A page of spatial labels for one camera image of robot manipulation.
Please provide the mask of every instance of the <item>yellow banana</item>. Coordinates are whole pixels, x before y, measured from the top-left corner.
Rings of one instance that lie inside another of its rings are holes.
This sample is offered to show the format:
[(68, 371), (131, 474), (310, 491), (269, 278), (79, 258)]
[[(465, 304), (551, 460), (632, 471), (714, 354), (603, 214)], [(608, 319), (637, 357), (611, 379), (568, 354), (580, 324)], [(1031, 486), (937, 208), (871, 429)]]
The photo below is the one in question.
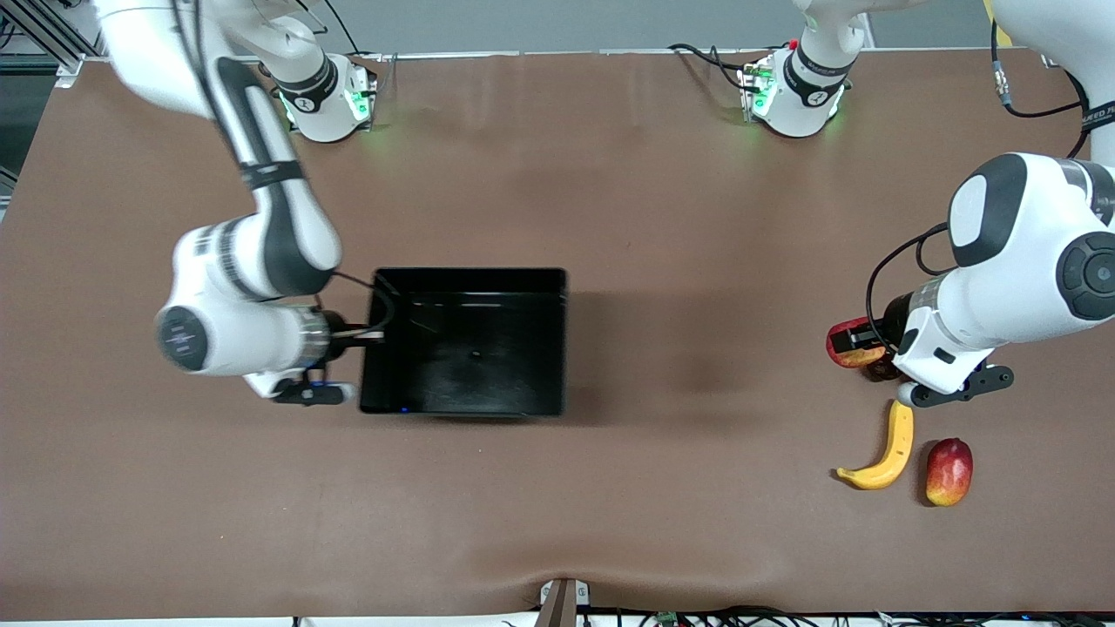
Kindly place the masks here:
[(860, 470), (836, 469), (836, 476), (863, 490), (881, 490), (894, 483), (910, 461), (913, 447), (913, 409), (891, 402), (890, 427), (886, 434), (886, 453), (873, 466)]

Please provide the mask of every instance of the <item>cable connector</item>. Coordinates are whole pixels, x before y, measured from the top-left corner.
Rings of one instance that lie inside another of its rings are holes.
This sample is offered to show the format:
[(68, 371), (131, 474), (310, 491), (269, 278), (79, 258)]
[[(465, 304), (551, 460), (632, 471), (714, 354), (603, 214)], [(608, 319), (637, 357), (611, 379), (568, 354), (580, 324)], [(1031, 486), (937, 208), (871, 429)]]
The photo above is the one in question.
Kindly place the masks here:
[(1009, 107), (1010, 84), (1007, 83), (1007, 73), (1002, 70), (1002, 64), (998, 59), (991, 61), (991, 69), (995, 71), (995, 91), (999, 94), (999, 102), (1002, 106)]

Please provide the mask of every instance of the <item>black strap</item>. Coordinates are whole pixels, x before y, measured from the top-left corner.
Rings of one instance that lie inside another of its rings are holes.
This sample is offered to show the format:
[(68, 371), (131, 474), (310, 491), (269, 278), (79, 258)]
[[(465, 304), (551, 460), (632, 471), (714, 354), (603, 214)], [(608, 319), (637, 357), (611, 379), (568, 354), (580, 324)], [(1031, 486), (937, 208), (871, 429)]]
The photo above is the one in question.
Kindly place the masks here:
[(1115, 122), (1115, 100), (1084, 112), (1084, 119), (1080, 120), (1080, 131), (1090, 133), (1113, 122)]
[(805, 69), (816, 74), (817, 76), (847, 76), (849, 70), (851, 70), (852, 66), (855, 65), (855, 59), (853, 59), (851, 64), (847, 64), (844, 67), (825, 67), (811, 59), (809, 56), (805, 54), (805, 49), (802, 48), (801, 45), (798, 45), (797, 50), (794, 50), (794, 54), (797, 55), (797, 58), (802, 61), (802, 65), (805, 66)]
[(805, 80), (794, 70), (794, 64), (791, 62), (793, 58), (793, 55), (786, 57), (786, 62), (782, 69), (786, 77), (786, 86), (802, 98), (802, 105), (809, 108), (824, 106), (844, 86), (843, 80), (837, 80), (827, 87), (821, 87)]
[(240, 177), (249, 190), (259, 190), (291, 179), (306, 179), (302, 164), (297, 161), (279, 161), (274, 163), (240, 164)]

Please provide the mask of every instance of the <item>gray floor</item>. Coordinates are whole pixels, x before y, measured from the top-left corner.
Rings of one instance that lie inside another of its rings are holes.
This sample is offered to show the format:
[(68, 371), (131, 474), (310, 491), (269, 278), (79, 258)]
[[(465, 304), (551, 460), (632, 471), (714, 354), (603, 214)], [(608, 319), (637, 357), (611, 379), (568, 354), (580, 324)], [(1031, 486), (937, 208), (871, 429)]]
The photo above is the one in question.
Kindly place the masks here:
[[(356, 45), (375, 52), (524, 52), (663, 48), (760, 48), (797, 37), (789, 0), (331, 0)], [(330, 51), (350, 52), (326, 2), (313, 7)], [(976, 47), (990, 37), (981, 0), (932, 0), (874, 13), (884, 48)], [(3, 57), (0, 55), (0, 69)], [(0, 76), (0, 165), (18, 173), (52, 79)]]

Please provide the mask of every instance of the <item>yellow object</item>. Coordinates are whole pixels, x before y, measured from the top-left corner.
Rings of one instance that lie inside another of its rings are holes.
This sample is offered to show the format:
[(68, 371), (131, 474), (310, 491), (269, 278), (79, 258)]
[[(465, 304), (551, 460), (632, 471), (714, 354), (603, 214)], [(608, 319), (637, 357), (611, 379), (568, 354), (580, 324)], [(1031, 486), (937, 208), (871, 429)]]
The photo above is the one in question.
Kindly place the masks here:
[(902, 474), (910, 451), (913, 447), (913, 409), (891, 402), (890, 426), (886, 432), (886, 452), (883, 459), (873, 466), (850, 471), (836, 469), (836, 476), (863, 490), (882, 490), (894, 483)]
[[(983, 7), (987, 9), (987, 19), (989, 21), (993, 20), (995, 9), (991, 8), (991, 0), (983, 0)], [(1001, 28), (999, 29), (999, 32), (995, 33), (995, 40), (999, 44), (999, 46), (1014, 46), (1010, 41), (1010, 36), (1007, 35)]]

